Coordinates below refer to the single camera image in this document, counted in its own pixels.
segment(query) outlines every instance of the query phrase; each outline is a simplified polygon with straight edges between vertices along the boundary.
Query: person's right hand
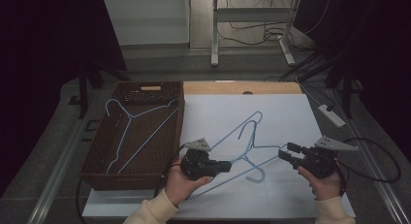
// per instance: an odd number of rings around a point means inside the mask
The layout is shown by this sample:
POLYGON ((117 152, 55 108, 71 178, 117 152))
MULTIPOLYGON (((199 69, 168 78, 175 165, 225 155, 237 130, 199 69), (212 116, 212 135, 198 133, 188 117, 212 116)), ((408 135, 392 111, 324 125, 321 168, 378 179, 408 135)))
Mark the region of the person's right hand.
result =
POLYGON ((298 167, 299 174, 306 178, 313 188, 317 201, 324 201, 339 196, 340 178, 337 172, 333 172, 325 178, 317 178, 303 167, 298 167))

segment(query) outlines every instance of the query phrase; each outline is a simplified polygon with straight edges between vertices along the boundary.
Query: sleeve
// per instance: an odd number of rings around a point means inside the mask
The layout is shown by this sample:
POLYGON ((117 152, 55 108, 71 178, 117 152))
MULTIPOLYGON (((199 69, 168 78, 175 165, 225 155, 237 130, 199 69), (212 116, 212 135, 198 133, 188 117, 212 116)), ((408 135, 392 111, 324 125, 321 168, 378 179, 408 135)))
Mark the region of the sleeve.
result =
POLYGON ((325 201, 314 201, 318 210, 316 224, 354 224, 356 220, 348 216, 341 204, 341 197, 325 201))
POLYGON ((176 208, 167 197, 165 190, 152 200, 144 200, 140 208, 131 213, 124 224, 160 224, 166 223, 178 208, 176 208))

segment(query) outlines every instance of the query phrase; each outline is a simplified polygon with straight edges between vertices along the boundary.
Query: metal rail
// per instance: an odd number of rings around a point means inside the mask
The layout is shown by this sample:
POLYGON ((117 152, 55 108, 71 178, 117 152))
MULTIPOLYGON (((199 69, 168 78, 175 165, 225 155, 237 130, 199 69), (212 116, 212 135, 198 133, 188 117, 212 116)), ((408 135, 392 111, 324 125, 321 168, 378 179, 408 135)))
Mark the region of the metal rail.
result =
MULTIPOLYGON (((339 96, 336 96, 331 90, 329 93, 334 98, 334 100, 338 100, 336 103, 337 108, 342 113, 343 118, 346 120, 347 127, 353 137, 361 137, 360 131, 355 126, 353 120, 347 118, 347 115, 343 111, 342 107, 340 106, 341 100, 339 96)), ((378 166, 378 163, 375 161, 372 152, 369 150, 368 146, 361 141, 358 141, 360 146, 360 153, 361 157, 363 158, 364 165, 368 172, 375 177, 384 178, 384 174, 382 173, 381 169, 378 166)), ((389 183, 384 182, 374 182, 377 190, 379 191, 381 197, 383 198, 391 216, 393 217, 396 223, 400 224, 410 224, 409 213, 407 214, 406 211, 403 209, 401 201, 399 200, 398 196, 396 195, 394 189, 389 183)))
MULTIPOLYGON (((91 107, 96 103, 98 94, 95 95, 91 101, 91 107)), ((48 178, 47 184, 37 201, 27 223, 31 224, 41 224, 46 220, 48 211, 54 201, 55 195, 60 188, 61 182, 67 172, 67 169, 72 161, 74 152, 76 151, 77 142, 80 138, 81 129, 84 129, 87 125, 87 119, 90 112, 87 112, 84 119, 79 119, 70 135, 69 140, 61 151, 60 157, 55 164, 54 170, 52 171, 50 177, 48 178)))

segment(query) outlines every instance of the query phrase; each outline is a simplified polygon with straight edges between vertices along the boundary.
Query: wicker basket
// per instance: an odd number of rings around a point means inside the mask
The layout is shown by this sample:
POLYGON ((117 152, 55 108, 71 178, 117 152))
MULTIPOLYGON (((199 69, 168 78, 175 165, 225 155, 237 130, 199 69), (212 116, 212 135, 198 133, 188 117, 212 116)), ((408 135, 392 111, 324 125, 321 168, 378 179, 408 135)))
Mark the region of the wicker basket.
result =
POLYGON ((112 99, 79 177, 94 190, 154 189, 179 146, 182 81, 119 82, 112 99))

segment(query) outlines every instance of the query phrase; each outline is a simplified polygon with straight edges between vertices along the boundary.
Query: table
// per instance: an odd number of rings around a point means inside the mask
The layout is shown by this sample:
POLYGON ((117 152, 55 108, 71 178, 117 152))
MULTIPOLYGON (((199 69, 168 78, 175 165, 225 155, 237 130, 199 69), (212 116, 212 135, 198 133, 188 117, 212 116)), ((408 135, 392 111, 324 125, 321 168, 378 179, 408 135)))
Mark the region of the table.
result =
MULTIPOLYGON (((240 139, 237 135, 243 124, 232 130, 244 119, 252 119, 258 122, 256 146, 278 147, 247 152, 247 158, 253 165, 260 165, 261 171, 238 160, 228 174, 221 174, 196 190, 180 205, 174 219, 255 221, 316 217, 314 196, 307 181, 297 175, 288 162, 277 158, 278 148, 287 142, 310 145, 321 137, 307 97, 300 93, 296 83, 186 82, 184 90, 180 144, 205 138, 213 147, 210 158, 232 160, 243 153, 252 136, 252 127, 244 124, 247 127, 241 131, 240 139), (249 181, 249 177, 259 181, 249 181)), ((152 194, 146 190, 92 190, 83 216, 128 216, 142 199, 150 199, 152 194)), ((347 197, 343 197, 342 203, 347 213, 355 216, 347 197)))
MULTIPOLYGON (((268 92, 268 93, 272 92, 272 93, 277 93, 277 94, 281 92, 285 92, 288 94, 300 94, 299 86, 293 82, 281 82, 281 83, 252 82, 252 81, 251 82, 186 82, 184 83, 184 86, 186 87, 185 89, 187 93, 193 92, 193 94, 202 93, 202 90, 208 90, 208 92, 216 92, 216 91, 213 91, 213 90, 217 90, 215 89, 215 86, 219 86, 221 90, 223 90, 223 92, 231 93, 231 94, 233 93, 242 94, 244 91, 251 91, 256 94, 258 92, 268 92)), ((98 91, 98 92, 108 93, 106 94, 107 97, 111 96, 111 93, 109 93, 109 91, 107 90, 105 92, 103 91, 98 91)), ((96 102, 94 100, 96 100, 95 97, 92 99, 93 102, 92 102, 91 107, 96 108, 95 106, 96 102)), ((105 101, 107 101, 107 99, 103 100, 100 105, 104 104, 105 101)), ((84 121, 79 121, 78 129, 81 132, 87 126, 87 120, 92 117, 93 116, 86 116, 84 121)), ((72 160, 76 152, 76 148, 78 148, 77 145, 79 144, 80 136, 79 134, 76 134, 76 133, 72 133, 72 134, 68 133, 68 134, 73 136, 71 138, 72 140, 67 141, 66 146, 62 148, 61 155, 55 165, 54 170, 52 171, 47 181, 46 186, 44 187, 43 193, 41 194, 39 200, 37 201, 37 205, 35 205, 33 212, 30 215, 28 223, 43 223, 48 216, 51 216, 51 218, 55 218, 57 215, 57 218, 59 218, 62 215, 62 213, 58 213, 58 214, 56 214, 55 212, 49 213, 49 210, 50 208, 52 208, 53 202, 55 200, 57 190, 58 189, 62 189, 63 191, 69 190, 70 192, 69 194, 73 194, 73 191, 76 189, 76 185, 73 183, 76 183, 76 180, 78 179, 76 170, 78 169, 79 165, 75 164, 75 168, 71 169, 71 171, 69 170, 69 172, 67 171, 70 165, 70 161, 72 160)), ((357 163, 362 163, 363 159, 359 159, 359 160, 360 161, 358 161, 357 163)), ((381 209, 377 209, 379 212, 382 212, 382 211, 387 212, 387 207, 388 207, 388 210, 391 211, 391 208, 395 208, 395 206, 399 206, 399 209, 395 209, 395 211, 397 211, 396 213, 397 217, 396 218, 393 217, 393 219, 398 220, 400 218, 406 218, 406 215, 401 209, 400 204, 396 204, 397 202, 396 200, 381 200, 382 195, 380 194, 379 190, 375 191, 376 189, 375 189, 375 186, 373 186, 373 183, 363 182, 360 185, 360 187, 364 187, 367 189, 367 191, 372 191, 372 193, 375 193, 374 195, 375 198, 373 197, 373 201, 375 199, 377 200, 377 203, 375 205, 378 204, 377 207, 381 208, 381 209)), ((354 195, 353 195, 354 197, 351 197, 350 199, 354 199, 354 200, 361 199, 361 201, 364 200, 365 194, 363 192, 359 194, 356 194, 356 190, 354 190, 353 192, 354 192, 354 195)), ((368 208, 375 208, 375 205, 374 203, 367 204, 365 209, 368 210, 368 208)), ((67 208, 70 209, 74 206, 74 204, 70 203, 70 204, 67 204, 67 206, 68 206, 67 208)), ((367 213, 368 212, 360 213, 362 215, 363 220, 364 220, 364 216, 367 215, 367 213)), ((75 218, 73 217, 73 213, 71 214, 72 216, 70 216, 70 212, 64 213, 63 215, 66 215, 66 216, 69 215, 69 217, 75 218)), ((405 219, 405 221, 400 220, 397 223, 407 223, 407 222, 405 219)))

